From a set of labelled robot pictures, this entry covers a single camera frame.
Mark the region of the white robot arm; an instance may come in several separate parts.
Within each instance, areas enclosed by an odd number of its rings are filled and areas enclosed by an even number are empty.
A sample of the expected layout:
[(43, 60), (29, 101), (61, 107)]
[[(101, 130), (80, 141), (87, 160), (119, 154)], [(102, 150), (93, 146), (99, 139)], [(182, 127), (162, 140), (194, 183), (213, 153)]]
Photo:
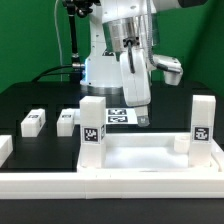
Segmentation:
[(176, 58), (155, 55), (156, 14), (203, 5), (208, 0), (98, 0), (90, 16), (91, 53), (81, 84), (97, 92), (121, 89), (138, 125), (149, 124), (151, 72), (161, 70), (176, 86), (183, 75)]

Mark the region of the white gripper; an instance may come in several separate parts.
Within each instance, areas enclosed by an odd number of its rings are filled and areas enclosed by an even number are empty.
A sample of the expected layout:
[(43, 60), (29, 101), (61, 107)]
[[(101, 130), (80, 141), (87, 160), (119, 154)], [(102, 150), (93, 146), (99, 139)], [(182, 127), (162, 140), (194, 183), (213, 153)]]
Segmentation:
[(129, 107), (135, 107), (134, 110), (138, 125), (140, 127), (146, 127), (149, 125), (148, 108), (143, 105), (150, 103), (151, 93), (144, 51), (142, 49), (133, 49), (132, 57), (134, 73), (130, 70), (128, 52), (123, 52), (120, 55), (124, 98)]

